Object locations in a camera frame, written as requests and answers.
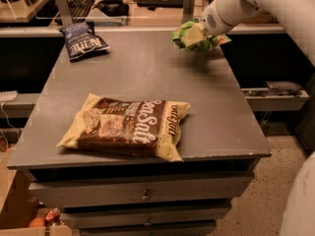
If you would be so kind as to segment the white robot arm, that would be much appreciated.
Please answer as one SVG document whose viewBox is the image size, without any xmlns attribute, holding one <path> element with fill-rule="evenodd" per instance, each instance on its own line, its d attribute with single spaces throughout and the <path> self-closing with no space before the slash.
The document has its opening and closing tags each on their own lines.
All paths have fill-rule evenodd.
<svg viewBox="0 0 315 236">
<path fill-rule="evenodd" d="M 190 47 L 266 11 L 315 65 L 315 0 L 214 0 L 183 38 Z M 280 236 L 315 236 L 315 152 L 305 160 L 288 195 Z"/>
</svg>

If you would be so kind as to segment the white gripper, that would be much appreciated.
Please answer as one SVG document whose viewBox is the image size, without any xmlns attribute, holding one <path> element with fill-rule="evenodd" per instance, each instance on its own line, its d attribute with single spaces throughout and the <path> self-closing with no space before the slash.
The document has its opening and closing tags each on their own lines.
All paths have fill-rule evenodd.
<svg viewBox="0 0 315 236">
<path fill-rule="evenodd" d="M 210 35 L 220 35 L 232 29 L 220 16 L 216 1 L 208 5 L 202 14 L 202 22 L 187 22 L 182 26 L 184 35 L 181 40 L 186 47 L 208 41 L 207 32 Z"/>
</svg>

